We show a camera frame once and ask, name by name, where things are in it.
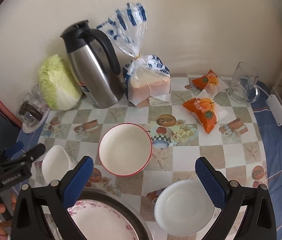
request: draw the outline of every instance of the glass pitcher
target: glass pitcher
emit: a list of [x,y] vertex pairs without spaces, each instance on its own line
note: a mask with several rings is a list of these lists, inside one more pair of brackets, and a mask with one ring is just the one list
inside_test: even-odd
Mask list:
[[260,95],[257,87],[258,78],[259,74],[254,66],[239,62],[227,90],[228,94],[234,101],[239,103],[255,102]]

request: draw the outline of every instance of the floral plate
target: floral plate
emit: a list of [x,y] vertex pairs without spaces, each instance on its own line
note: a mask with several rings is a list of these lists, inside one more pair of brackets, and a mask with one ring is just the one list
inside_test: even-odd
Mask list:
[[87,240],[138,240],[129,221],[111,206],[83,199],[68,212]]

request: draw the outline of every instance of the white power adapter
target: white power adapter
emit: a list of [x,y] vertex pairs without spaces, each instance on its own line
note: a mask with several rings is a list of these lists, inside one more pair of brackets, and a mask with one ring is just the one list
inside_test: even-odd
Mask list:
[[271,94],[268,99],[266,100],[266,103],[273,114],[273,117],[275,121],[277,122],[278,126],[282,125],[282,106],[280,104],[280,101],[276,97],[276,95]]

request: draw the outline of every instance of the beige wall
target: beige wall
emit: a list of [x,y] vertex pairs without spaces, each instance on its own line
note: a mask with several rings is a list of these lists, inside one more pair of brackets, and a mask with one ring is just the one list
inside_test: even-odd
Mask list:
[[[13,112],[36,83],[42,61],[65,56],[60,33],[88,19],[94,27],[125,2],[146,7],[142,54],[172,73],[231,76],[239,61],[271,84],[282,65],[282,0],[5,0],[0,6],[0,99]],[[119,54],[120,62],[126,57]]]

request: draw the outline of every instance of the white cable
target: white cable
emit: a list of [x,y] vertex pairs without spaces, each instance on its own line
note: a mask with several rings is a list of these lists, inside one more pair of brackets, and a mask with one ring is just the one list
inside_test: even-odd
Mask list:
[[263,93],[265,93],[268,97],[270,96],[262,87],[256,85],[261,91],[263,91]]

